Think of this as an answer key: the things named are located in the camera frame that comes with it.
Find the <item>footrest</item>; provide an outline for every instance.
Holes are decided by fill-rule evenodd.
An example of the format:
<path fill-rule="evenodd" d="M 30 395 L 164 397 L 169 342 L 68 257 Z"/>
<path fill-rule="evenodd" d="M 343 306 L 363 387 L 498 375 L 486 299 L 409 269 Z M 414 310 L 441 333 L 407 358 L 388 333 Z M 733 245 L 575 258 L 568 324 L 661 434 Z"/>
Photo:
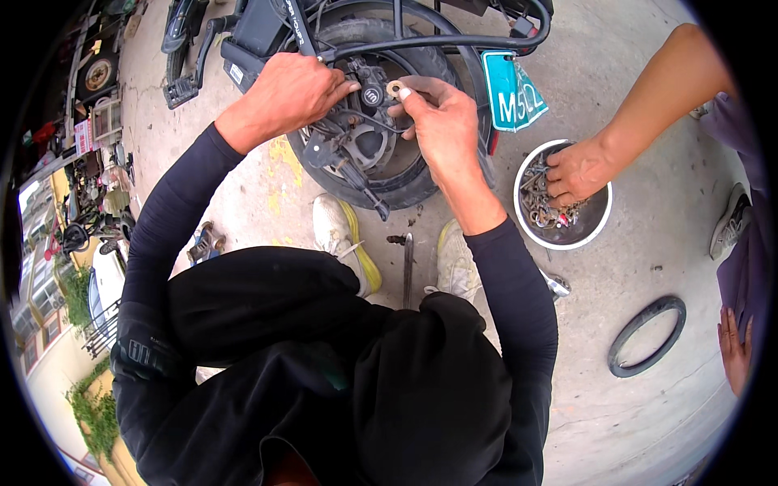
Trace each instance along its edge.
<path fill-rule="evenodd" d="M 162 88 L 162 92 L 165 95 L 165 101 L 167 101 L 167 107 L 171 110 L 175 110 L 182 104 L 196 97 L 199 91 L 200 89 L 195 83 L 195 76 L 192 74 L 176 79 L 172 85 Z"/>

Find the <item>license plate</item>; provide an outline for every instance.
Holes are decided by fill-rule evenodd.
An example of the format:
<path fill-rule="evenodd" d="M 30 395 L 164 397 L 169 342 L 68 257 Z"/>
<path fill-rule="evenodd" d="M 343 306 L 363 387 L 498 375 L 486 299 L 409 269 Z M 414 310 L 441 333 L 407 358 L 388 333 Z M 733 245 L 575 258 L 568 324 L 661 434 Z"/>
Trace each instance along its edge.
<path fill-rule="evenodd" d="M 481 60 L 495 129 L 519 131 L 548 110 L 513 52 L 483 51 Z"/>

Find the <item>black sleeve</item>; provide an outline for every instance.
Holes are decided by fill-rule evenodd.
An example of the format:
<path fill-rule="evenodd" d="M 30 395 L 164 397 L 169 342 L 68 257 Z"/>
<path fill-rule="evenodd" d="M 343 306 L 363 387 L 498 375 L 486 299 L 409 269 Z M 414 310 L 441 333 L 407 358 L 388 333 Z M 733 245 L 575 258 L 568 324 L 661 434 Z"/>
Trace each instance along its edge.
<path fill-rule="evenodd" d="M 551 293 L 510 218 L 466 236 L 513 378 L 503 458 L 483 484 L 540 484 L 558 334 Z"/>
<path fill-rule="evenodd" d="M 211 123 L 159 180 L 132 233 L 110 364 L 119 429 L 136 460 L 195 387 L 195 367 L 166 321 L 167 280 L 216 188 L 242 159 Z"/>

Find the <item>metal bowl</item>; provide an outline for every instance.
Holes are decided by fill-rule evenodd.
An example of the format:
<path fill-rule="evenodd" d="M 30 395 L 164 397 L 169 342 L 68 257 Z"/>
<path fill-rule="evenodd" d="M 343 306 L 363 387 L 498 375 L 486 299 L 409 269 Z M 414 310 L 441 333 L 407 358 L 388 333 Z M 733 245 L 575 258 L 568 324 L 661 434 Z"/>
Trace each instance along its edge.
<path fill-rule="evenodd" d="M 531 225 L 526 210 L 521 206 L 520 189 L 521 179 L 524 172 L 529 167 L 535 157 L 542 152 L 549 156 L 552 153 L 556 153 L 565 147 L 569 147 L 574 142 L 570 142 L 567 139 L 552 140 L 537 147 L 530 152 L 530 155 L 524 159 L 524 162 L 519 167 L 519 173 L 516 175 L 516 183 L 513 185 L 513 206 L 516 209 L 516 215 L 519 217 L 519 224 L 521 228 L 532 238 L 538 245 L 551 250 L 572 250 L 579 248 L 597 236 L 600 231 L 605 227 L 605 223 L 608 221 L 608 216 L 611 214 L 611 206 L 613 204 L 613 187 L 611 183 L 600 189 L 597 193 L 592 195 L 588 204 L 580 209 L 578 215 L 578 223 L 576 225 L 570 225 L 569 228 L 547 228 L 541 229 L 535 225 Z"/>

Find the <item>person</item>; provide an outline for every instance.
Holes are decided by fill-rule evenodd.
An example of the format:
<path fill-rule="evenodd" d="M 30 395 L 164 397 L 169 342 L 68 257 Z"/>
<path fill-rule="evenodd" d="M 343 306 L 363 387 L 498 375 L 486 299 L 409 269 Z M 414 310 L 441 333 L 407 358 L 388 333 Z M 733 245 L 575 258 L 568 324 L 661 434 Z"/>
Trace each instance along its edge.
<path fill-rule="evenodd" d="M 359 89 L 314 58 L 273 56 L 149 195 L 110 353 L 121 437 L 148 484 L 541 483 L 552 297 L 479 169 L 475 102 L 402 80 L 391 114 L 413 118 L 405 136 L 455 216 L 418 311 L 363 299 L 380 274 L 356 213 L 328 194 L 313 208 L 321 251 L 248 248 L 168 281 L 227 173 Z M 502 358 L 471 304 L 480 285 Z M 226 369 L 198 386 L 197 365 Z"/>
<path fill-rule="evenodd" d="M 676 27 L 610 123 L 594 137 L 549 156 L 550 205 L 570 205 L 599 191 L 687 113 L 711 137 L 738 151 L 751 186 L 749 197 L 743 184 L 734 185 L 710 241 L 713 260 L 734 247 L 717 271 L 723 303 L 718 327 L 724 371 L 740 396 L 767 321 L 768 269 L 773 267 L 768 179 L 726 65 L 699 27 Z"/>

